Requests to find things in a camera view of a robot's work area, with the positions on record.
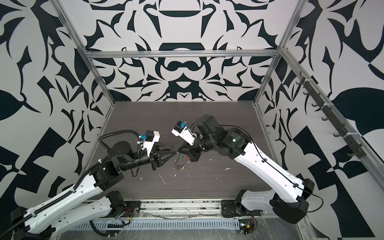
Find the clear plastic sheet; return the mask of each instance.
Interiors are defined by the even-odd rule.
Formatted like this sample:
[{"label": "clear plastic sheet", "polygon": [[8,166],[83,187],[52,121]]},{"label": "clear plastic sheet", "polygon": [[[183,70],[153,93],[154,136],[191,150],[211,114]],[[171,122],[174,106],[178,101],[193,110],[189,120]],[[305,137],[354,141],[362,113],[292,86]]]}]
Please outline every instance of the clear plastic sheet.
[{"label": "clear plastic sheet", "polygon": [[122,230],[114,237],[101,237],[92,230],[71,230],[62,234],[60,240],[299,240],[300,231],[296,224],[280,218],[257,218],[257,227],[248,234],[231,229],[188,229],[188,230]]}]

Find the metal rail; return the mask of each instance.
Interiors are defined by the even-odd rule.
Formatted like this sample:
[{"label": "metal rail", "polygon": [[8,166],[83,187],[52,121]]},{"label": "metal rail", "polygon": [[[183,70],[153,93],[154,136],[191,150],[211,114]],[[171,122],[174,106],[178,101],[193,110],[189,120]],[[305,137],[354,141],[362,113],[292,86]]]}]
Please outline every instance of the metal rail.
[{"label": "metal rail", "polygon": [[83,58],[85,64],[89,68],[89,70],[92,72],[93,76],[95,77],[96,82],[100,86],[101,90],[103,91],[105,97],[108,99],[108,101],[111,104],[115,103],[115,100],[113,99],[111,92],[108,90],[107,86],[105,85],[105,82],[103,78],[100,76],[99,72],[96,69],[96,66],[91,62],[91,60],[86,56],[84,51],[83,43],[80,40],[79,34],[76,32],[73,24],[71,23],[68,14],[65,12],[64,7],[62,6],[60,0],[49,0],[52,4],[53,9],[57,13],[58,18],[60,19],[61,23],[67,30],[69,36],[71,37],[73,43],[75,44],[77,50],[79,51],[81,57]]},{"label": "metal rail", "polygon": [[262,50],[186,50],[186,51],[86,51],[88,58],[166,58],[166,57],[227,57],[277,56],[275,49]]}]

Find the black and white backdrop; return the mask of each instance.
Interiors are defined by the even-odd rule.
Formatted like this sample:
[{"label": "black and white backdrop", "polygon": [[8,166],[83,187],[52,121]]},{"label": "black and white backdrop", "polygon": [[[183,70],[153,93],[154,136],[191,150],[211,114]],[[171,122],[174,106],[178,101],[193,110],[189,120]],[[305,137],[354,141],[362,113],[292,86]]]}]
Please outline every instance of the black and white backdrop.
[{"label": "black and white backdrop", "polygon": [[110,107],[47,0],[0,1],[1,229],[73,184]]},{"label": "black and white backdrop", "polygon": [[[383,158],[382,1],[310,0],[288,50]],[[381,239],[384,192],[279,62],[259,106],[283,167],[316,183],[324,206],[308,213],[320,239]],[[310,197],[310,210],[321,201]]]},{"label": "black and white backdrop", "polygon": [[116,101],[253,100],[272,57],[103,58]]},{"label": "black and white backdrop", "polygon": [[298,0],[63,0],[93,51],[277,48]]}]

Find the black bracket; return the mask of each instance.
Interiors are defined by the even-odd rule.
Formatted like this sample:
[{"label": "black bracket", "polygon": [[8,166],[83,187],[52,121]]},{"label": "black bracket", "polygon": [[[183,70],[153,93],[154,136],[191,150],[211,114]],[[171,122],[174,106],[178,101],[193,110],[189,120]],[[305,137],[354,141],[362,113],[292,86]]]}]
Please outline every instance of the black bracket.
[{"label": "black bracket", "polygon": [[221,200],[221,215],[225,218],[240,217],[245,215],[261,216],[261,210],[248,211],[242,204],[241,198],[243,197],[245,189],[240,190],[235,200]]},{"label": "black bracket", "polygon": [[136,212],[140,213],[140,201],[125,201],[125,205],[126,207],[124,208],[125,213],[123,217],[133,217]]}]

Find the black cable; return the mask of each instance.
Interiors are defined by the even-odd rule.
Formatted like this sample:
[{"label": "black cable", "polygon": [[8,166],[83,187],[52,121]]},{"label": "black cable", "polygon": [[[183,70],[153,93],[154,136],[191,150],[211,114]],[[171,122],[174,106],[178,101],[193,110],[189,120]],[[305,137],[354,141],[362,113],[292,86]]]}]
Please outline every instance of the black cable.
[{"label": "black cable", "polygon": [[281,172],[280,172],[279,170],[277,170],[274,166],[272,166],[272,165],[271,165],[265,158],[263,158],[263,156],[261,156],[259,150],[257,149],[257,146],[256,146],[256,144],[255,144],[255,141],[252,139],[251,135],[250,135],[246,130],[244,130],[244,129],[242,129],[241,127],[238,127],[238,126],[234,126],[234,125],[222,125],[222,126],[236,127],[236,128],[239,128],[239,129],[243,130],[243,131],[248,135],[248,137],[251,139],[251,141],[253,142],[253,144],[254,144],[254,146],[255,146],[255,148],[256,148],[256,150],[257,150],[257,153],[258,153],[259,156],[263,159],[262,162],[266,162],[266,163],[268,163],[269,166],[271,166],[271,167],[272,167],[273,169],[275,169],[278,173],[280,173],[283,177],[285,177],[286,180],[288,180],[290,183],[292,183],[292,184],[293,184],[293,187],[297,187],[298,189],[302,190],[303,192],[306,192],[306,193],[308,193],[308,194],[310,194],[310,195],[313,195],[313,196],[315,196],[315,197],[317,197],[317,198],[319,198],[319,199],[321,200],[321,205],[320,205],[320,207],[316,208],[316,209],[313,210],[313,211],[307,211],[307,212],[315,212],[315,211],[319,210],[319,209],[324,205],[324,199],[322,199],[321,197],[319,197],[319,196],[317,196],[317,195],[315,195],[315,194],[313,194],[313,193],[311,193],[311,192],[308,192],[308,191],[306,191],[306,190],[300,188],[299,186],[297,186],[296,183],[292,182],[289,178],[286,177],[286,175],[284,175],[283,173],[281,173]]},{"label": "black cable", "polygon": [[110,224],[108,224],[108,228],[123,228],[123,227],[125,227],[125,226],[128,226],[130,223],[131,223],[131,220],[130,220],[130,219],[128,219],[128,222],[127,222],[127,223],[124,223],[124,222],[123,222],[123,224],[121,224],[121,225],[110,223]]},{"label": "black cable", "polygon": [[92,222],[92,220],[89,221],[89,223],[91,224],[91,228],[92,228],[92,230],[93,230],[95,233],[97,233],[98,235],[103,236],[103,237],[110,237],[110,236],[112,235],[112,234],[110,234],[110,233],[103,233],[103,232],[99,231],[99,230],[95,227],[95,225],[94,225],[94,223]]},{"label": "black cable", "polygon": [[[105,160],[108,159],[108,156],[104,157],[101,162],[104,162]],[[80,185],[80,183],[83,181],[84,177],[92,170],[94,169],[97,165],[99,165],[100,162],[94,164],[93,166],[91,166],[89,169],[87,169],[81,176],[80,178],[78,179],[78,181],[76,182],[76,184],[73,186],[73,190],[76,190],[76,188]],[[54,201],[42,206],[41,208],[35,210],[34,214],[38,214],[42,211],[44,211],[45,209],[55,205],[56,203],[60,202],[61,200],[63,200],[64,198],[68,197],[69,195],[71,195],[73,193],[73,191],[68,191],[66,194],[64,194],[63,196],[55,199]],[[17,223],[13,224],[12,226],[10,226],[7,230],[5,230],[1,235],[0,235],[0,239],[3,238],[5,235],[9,234],[11,231],[13,231],[16,227],[18,227],[20,224],[23,224],[24,222],[26,222],[28,219],[32,218],[33,215],[32,214],[29,214],[28,216],[22,218],[21,220],[19,220]]]},{"label": "black cable", "polygon": [[132,174],[133,177],[137,177],[137,173],[139,172],[139,169],[140,169],[140,167],[138,167],[138,168],[136,169],[136,175],[133,175],[133,171],[132,171],[132,169],[131,169],[131,174]]},{"label": "black cable", "polygon": [[20,224],[24,223],[25,221],[27,221],[28,219],[32,218],[32,214],[24,217],[23,219],[21,219],[20,221],[18,221],[17,223],[13,224],[12,226],[10,226],[7,230],[5,230],[1,235],[0,235],[0,239],[2,239],[3,237],[5,237],[7,234],[9,234],[10,232],[12,232],[17,226],[19,226]]},{"label": "black cable", "polygon": [[[73,193],[73,191],[68,191],[66,194],[64,194],[63,196],[55,199],[54,201],[46,204],[45,206],[42,206],[41,208],[35,210],[34,212],[34,215],[44,211],[45,209],[53,206],[54,204],[60,202],[61,200],[63,200],[64,198],[68,197],[69,195],[71,195]],[[26,222],[28,219],[31,219],[33,217],[32,214],[29,214],[28,216],[22,218],[21,220],[19,220],[17,223],[13,224],[12,226],[10,226],[7,230],[5,230],[1,235],[0,235],[0,239],[5,237],[7,234],[9,234],[10,232],[12,232],[15,228],[17,228],[20,224]]]},{"label": "black cable", "polygon": [[102,135],[101,137],[98,138],[98,142],[99,142],[100,145],[102,145],[105,149],[108,150],[110,148],[108,147],[107,144],[105,144],[103,142],[103,139],[108,138],[108,137],[112,137],[112,136],[116,136],[116,135],[119,135],[119,134],[123,134],[123,133],[132,133],[132,134],[136,135],[136,137],[140,138],[140,135],[137,132],[133,131],[133,130],[120,130],[120,131],[111,132],[111,133]]},{"label": "black cable", "polygon": [[[109,156],[105,156],[101,162],[104,162],[105,160],[109,159]],[[85,176],[88,175],[88,173],[90,173],[95,167],[97,167],[98,165],[100,164],[100,162],[97,162],[95,163],[94,165],[92,165],[90,168],[88,168],[80,177],[79,179],[77,180],[77,182],[75,183],[75,185],[73,186],[73,190],[76,190],[77,187],[80,185],[80,183],[83,181],[83,179],[85,178]]]}]

